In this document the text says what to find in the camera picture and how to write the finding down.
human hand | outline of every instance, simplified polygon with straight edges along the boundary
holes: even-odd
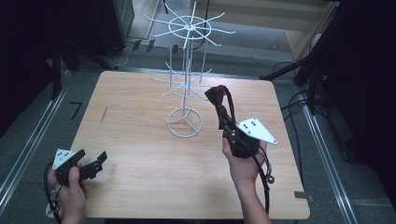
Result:
[[[255,186],[257,175],[259,174],[259,168],[257,167],[257,164],[253,158],[237,158],[233,156],[230,143],[228,142],[227,138],[223,137],[222,143],[222,152],[230,163],[231,178],[233,179],[236,189]],[[262,150],[265,150],[267,148],[267,143],[260,141],[260,146],[262,147]],[[256,156],[256,158],[259,164],[263,165],[265,158],[260,154],[258,155],[259,156]]]
[[[88,186],[85,183],[79,183],[79,170],[76,166],[72,167],[69,172],[69,187],[61,186],[56,178],[56,172],[49,170],[47,179],[55,188],[58,194],[58,200],[63,210],[62,223],[83,223],[85,218],[85,193]]]

wire display stand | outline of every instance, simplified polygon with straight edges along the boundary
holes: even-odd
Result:
[[[222,32],[224,34],[234,34],[235,32],[227,32],[220,29],[214,29],[210,25],[210,21],[213,21],[217,18],[220,18],[224,15],[224,12],[217,17],[213,17],[209,20],[205,20],[199,17],[196,17],[195,7],[196,2],[194,2],[193,10],[190,16],[178,16],[175,11],[172,10],[167,4],[165,7],[168,11],[170,11],[175,17],[170,21],[159,21],[146,16],[147,19],[151,21],[156,21],[160,23],[165,23],[168,25],[168,32],[151,35],[153,37],[169,35],[169,63],[166,63],[166,66],[169,68],[169,78],[168,79],[160,79],[154,78],[155,80],[167,82],[169,85],[169,91],[160,95],[159,97],[164,97],[166,94],[173,93],[181,97],[181,105],[179,108],[172,111],[166,121],[168,129],[171,133],[178,137],[192,137],[198,132],[201,131],[202,126],[204,124],[203,118],[200,113],[186,106],[186,100],[192,96],[198,96],[203,100],[207,100],[202,97],[199,93],[202,87],[209,87],[202,84],[202,78],[204,75],[211,72],[212,69],[204,72],[205,70],[205,60],[206,60],[206,51],[208,42],[215,45],[221,46],[221,44],[217,44],[212,41],[209,36],[213,31]],[[181,71],[178,72],[173,69],[173,51],[172,51],[172,38],[176,36],[178,38],[184,39],[183,45],[183,64]],[[203,44],[205,43],[205,51],[204,58],[202,62],[201,72],[193,73],[191,70],[192,62],[193,62],[193,44],[196,40],[202,40]],[[179,125],[187,126],[187,131],[181,131]]]

square table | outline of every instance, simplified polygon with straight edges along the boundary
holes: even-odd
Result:
[[[154,77],[169,79],[104,72],[97,82],[71,148],[85,149],[83,163],[96,160],[103,151],[108,156],[104,170],[87,180],[87,217],[242,218],[229,164],[221,152],[218,116],[203,99],[210,86],[220,84],[231,92],[236,120],[257,117],[278,142],[267,148],[275,177],[269,185],[270,218],[309,217],[306,199],[294,196],[294,191],[304,189],[271,82],[203,77],[205,87],[199,95],[186,99],[186,106],[201,114],[202,130],[181,138],[168,130],[166,122],[180,107],[181,97],[172,92],[159,97],[169,85]],[[224,105],[228,105],[226,96]],[[259,177],[256,186],[264,203]]]

white bracket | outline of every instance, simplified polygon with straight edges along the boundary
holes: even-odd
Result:
[[[72,158],[76,152],[72,150],[64,150],[58,148],[56,151],[55,159],[53,160],[52,169],[56,170],[60,166],[62,166],[65,162],[67,162],[70,158]]]
[[[276,139],[268,132],[262,123],[256,118],[247,119],[236,123],[236,127],[245,133],[247,136],[262,140],[276,145]]]

cable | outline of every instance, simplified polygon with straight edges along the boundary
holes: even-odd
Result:
[[[46,166],[46,169],[44,170],[44,175],[43,175],[44,191],[46,193],[47,201],[49,202],[49,209],[52,212],[53,217],[55,218],[57,223],[61,224],[62,220],[61,220],[61,217],[59,216],[59,213],[58,213],[58,211],[60,209],[60,205],[59,205],[57,200],[53,201],[51,199],[51,197],[50,197],[50,189],[49,189],[49,184],[48,184],[48,179],[47,179],[47,175],[49,173],[49,170],[50,170],[50,167],[52,166],[52,164],[53,164],[53,161],[49,162],[47,164],[47,166]]]
[[[111,62],[106,56],[105,56],[105,60],[106,60],[108,63],[111,63],[111,64],[113,64],[114,66],[117,66],[117,67],[120,67],[120,66],[123,66],[123,65],[127,64],[127,63],[128,63],[128,58],[129,58],[129,57],[128,57],[128,54],[126,53],[126,50],[127,50],[129,47],[133,46],[133,45],[134,45],[134,43],[131,44],[131,45],[126,46],[126,47],[123,49],[123,53],[124,53],[124,55],[125,55],[125,57],[126,57],[126,60],[125,60],[124,63],[113,63],[113,62]]]
[[[287,119],[291,118],[294,114],[297,114],[301,111],[301,109],[306,105],[306,103],[301,103],[298,107],[294,108],[291,112],[289,110],[289,114],[283,119],[286,121]]]
[[[275,68],[276,68],[278,65],[282,64],[282,63],[293,63],[293,62],[280,62],[280,63],[274,64],[274,66],[273,66],[273,73],[276,71]]]
[[[58,193],[56,193],[55,202],[58,202],[58,196],[59,196],[59,193],[61,192],[62,187],[63,187],[63,185],[61,185],[61,187],[58,190]]]
[[[251,158],[253,158],[254,162],[256,163],[257,167],[259,168],[260,179],[262,180],[262,185],[263,185],[263,187],[264,187],[265,212],[266,212],[267,214],[269,214],[269,210],[270,210],[270,195],[269,195],[269,190],[270,190],[270,188],[268,187],[267,178],[266,178],[266,175],[265,175],[265,173],[264,173],[264,170],[262,169],[262,166],[260,165],[259,161],[257,160],[257,158],[256,158],[256,156],[255,156],[255,154],[254,154],[254,152],[247,146],[247,144],[246,144],[244,141],[242,141],[242,139],[240,139],[240,138],[238,138],[238,141],[239,141],[240,143],[242,143],[242,145],[250,152]],[[264,149],[263,149],[261,146],[259,146],[259,147],[262,149],[262,151],[263,151],[264,154],[265,154],[265,161],[266,161],[265,164],[266,164],[267,167],[268,167],[268,157],[266,157],[266,153],[265,153]]]
[[[289,100],[289,105],[291,104],[291,101],[293,100],[293,98],[296,96],[297,94],[295,94],[293,97],[290,98]],[[295,136],[296,136],[296,141],[297,141],[297,153],[298,153],[298,163],[299,163],[299,169],[300,169],[300,178],[301,178],[301,183],[304,187],[304,174],[303,174],[303,165],[302,165],[302,159],[301,159],[301,149],[300,149],[300,138],[294,123],[294,119],[293,119],[293,115],[291,114],[291,110],[289,107],[289,114],[290,114],[290,121],[291,121],[291,125],[293,127]]]

